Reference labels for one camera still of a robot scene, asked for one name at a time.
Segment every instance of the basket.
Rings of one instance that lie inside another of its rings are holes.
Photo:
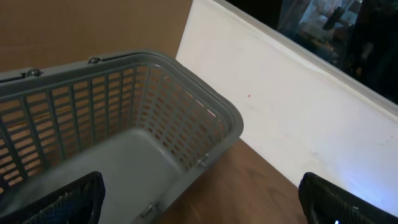
[[[243,131],[230,102],[157,52],[0,78],[0,217],[98,171],[100,223],[151,222]]]

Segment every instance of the lattice basket wall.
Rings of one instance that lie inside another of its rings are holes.
[[[0,117],[0,194],[129,128],[152,133],[186,170],[233,128],[151,63],[3,97]]]

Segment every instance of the brown wall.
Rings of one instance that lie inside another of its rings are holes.
[[[176,56],[192,0],[0,3],[0,71],[150,48]]]

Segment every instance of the basket bottom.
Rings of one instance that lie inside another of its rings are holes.
[[[106,188],[99,223],[130,223],[185,172],[150,133],[130,129],[25,183],[0,216],[92,171],[102,173]]]

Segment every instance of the gray plastic basket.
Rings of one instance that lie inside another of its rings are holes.
[[[100,223],[151,221],[243,131],[230,102],[157,52],[0,78],[0,217],[100,171]]]

